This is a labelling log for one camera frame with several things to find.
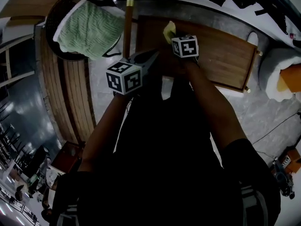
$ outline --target green towel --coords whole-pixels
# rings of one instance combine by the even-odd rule
[[[62,20],[53,40],[63,52],[78,52],[97,60],[119,39],[124,30],[124,16],[116,14],[118,8],[111,7],[112,13],[86,0],[74,9]]]

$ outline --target gray tile floor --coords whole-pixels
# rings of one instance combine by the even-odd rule
[[[118,2],[118,7],[124,9],[125,2]],[[265,34],[227,15],[193,5],[180,4],[175,1],[136,1],[134,17],[138,17],[138,15],[164,16],[204,24],[244,40],[247,39],[250,32],[256,32],[259,38],[258,50],[263,53],[267,51],[268,46],[272,42]],[[131,53],[135,52],[136,29],[137,27],[134,24],[132,29]],[[122,51],[122,45],[123,39],[121,38],[112,52]],[[119,59],[121,59],[121,56],[102,58],[89,62],[91,94],[96,122],[101,119],[106,107],[113,98],[112,91],[107,87],[104,70],[110,63]],[[258,83],[260,61],[261,57],[257,57],[247,84],[251,89],[251,93],[245,93],[243,97],[226,96],[232,104],[242,128],[251,143],[266,135],[279,123],[301,108],[301,104],[295,98],[285,100],[281,103],[268,99],[265,92],[260,89]],[[171,86],[166,84],[163,87],[163,90],[165,90],[164,93],[167,93],[166,90],[170,88]],[[271,156],[279,156],[287,146],[291,146],[296,142],[300,134],[301,121],[295,115],[268,136],[255,143],[254,148]],[[272,158],[265,154],[260,153],[260,156],[267,164],[272,162]]]

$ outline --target black basket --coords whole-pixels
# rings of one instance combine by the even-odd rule
[[[46,39],[47,42],[52,49],[52,51],[61,59],[69,60],[69,61],[78,61],[87,58],[85,55],[79,53],[69,53],[69,52],[62,52],[58,42],[53,41],[53,36],[57,30],[58,25],[62,21],[62,19],[70,12],[70,10],[76,5],[79,0],[59,0],[56,4],[51,8],[47,20],[46,20]],[[115,7],[115,3],[112,0],[87,0],[94,3],[97,6],[111,6]],[[118,54],[107,55],[114,47],[112,46],[104,55],[103,57],[112,57]]]

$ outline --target cube with fiducial markers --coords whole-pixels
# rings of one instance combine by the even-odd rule
[[[126,95],[142,86],[142,68],[124,62],[114,62],[106,70],[109,88]]]
[[[198,40],[196,36],[185,36],[171,39],[174,54],[180,58],[198,56]]]

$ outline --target yellow-green object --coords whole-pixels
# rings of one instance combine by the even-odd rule
[[[166,41],[171,44],[171,39],[175,37],[175,24],[173,21],[169,21],[168,25],[163,30]]]

